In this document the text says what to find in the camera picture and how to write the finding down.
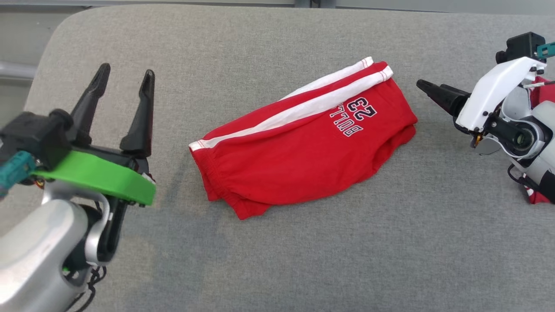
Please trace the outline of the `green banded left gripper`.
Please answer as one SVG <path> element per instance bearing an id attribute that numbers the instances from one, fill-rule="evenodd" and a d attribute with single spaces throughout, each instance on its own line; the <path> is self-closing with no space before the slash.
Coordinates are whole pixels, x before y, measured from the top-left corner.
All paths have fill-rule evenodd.
<path id="1" fill-rule="evenodd" d="M 101 64 L 72 110 L 73 126 L 69 131 L 71 144 L 78 146 L 91 144 L 92 121 L 98 101 L 105 93 L 110 72 L 111 66 L 108 63 Z M 120 142 L 120 149 L 125 154 L 139 157 L 151 156 L 154 92 L 155 73 L 148 69 L 138 92 L 139 104 L 136 113 L 127 135 Z M 153 204 L 156 192 L 156 185 L 138 172 L 78 151 L 69 152 L 52 170 L 35 169 L 33 175 L 42 179 L 69 182 L 83 189 L 145 206 Z"/>

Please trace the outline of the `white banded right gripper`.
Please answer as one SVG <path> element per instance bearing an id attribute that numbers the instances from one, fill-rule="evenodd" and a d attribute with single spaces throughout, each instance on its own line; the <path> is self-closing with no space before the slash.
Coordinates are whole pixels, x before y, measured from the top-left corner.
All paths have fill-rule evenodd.
<path id="1" fill-rule="evenodd" d="M 521 57 L 496 65 L 475 85 L 471 94 L 447 84 L 436 85 L 418 79 L 416 85 L 432 101 L 452 117 L 455 123 L 466 130 L 484 130 L 488 115 L 494 111 L 507 95 L 523 80 L 533 81 L 537 70 L 545 69 L 547 64 Z"/>

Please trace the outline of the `red shorts with white stripes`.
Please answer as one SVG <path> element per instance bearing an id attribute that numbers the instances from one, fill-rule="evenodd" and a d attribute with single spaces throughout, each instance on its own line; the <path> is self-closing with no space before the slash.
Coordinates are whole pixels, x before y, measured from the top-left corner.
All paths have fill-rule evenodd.
<path id="1" fill-rule="evenodd" d="M 190 143 L 208 200 L 244 220 L 375 175 L 418 122 L 393 75 L 366 57 Z"/>

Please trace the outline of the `red and white t-shirt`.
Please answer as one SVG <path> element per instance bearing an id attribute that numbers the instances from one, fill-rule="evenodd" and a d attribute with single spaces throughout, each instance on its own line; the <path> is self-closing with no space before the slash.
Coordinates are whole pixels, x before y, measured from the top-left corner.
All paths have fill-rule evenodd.
<path id="1" fill-rule="evenodd" d="M 533 88 L 530 109 L 524 118 L 535 130 L 535 149 L 522 161 L 531 203 L 555 204 L 555 84 Z"/>

